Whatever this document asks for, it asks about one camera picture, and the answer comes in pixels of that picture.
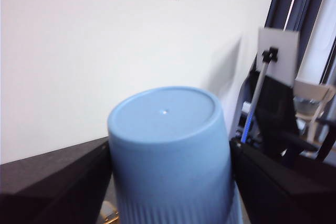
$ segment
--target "black clamp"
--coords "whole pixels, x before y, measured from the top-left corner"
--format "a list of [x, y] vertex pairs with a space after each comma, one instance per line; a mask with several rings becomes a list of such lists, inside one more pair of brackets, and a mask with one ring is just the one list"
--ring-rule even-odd
[[262, 53], [264, 57], [262, 60], [263, 62], [270, 63], [271, 60], [277, 62], [278, 61], [278, 48], [270, 47], [268, 51], [264, 51]]

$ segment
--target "white chair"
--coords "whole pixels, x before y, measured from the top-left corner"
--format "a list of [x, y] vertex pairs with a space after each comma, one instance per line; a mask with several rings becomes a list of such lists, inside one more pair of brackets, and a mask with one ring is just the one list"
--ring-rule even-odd
[[314, 141], [318, 123], [316, 119], [324, 113], [324, 107], [334, 97], [336, 88], [326, 84], [312, 84], [295, 80], [294, 96], [305, 100], [313, 100], [318, 103], [318, 106], [313, 114], [304, 114], [297, 111], [296, 116], [309, 124], [307, 141]]

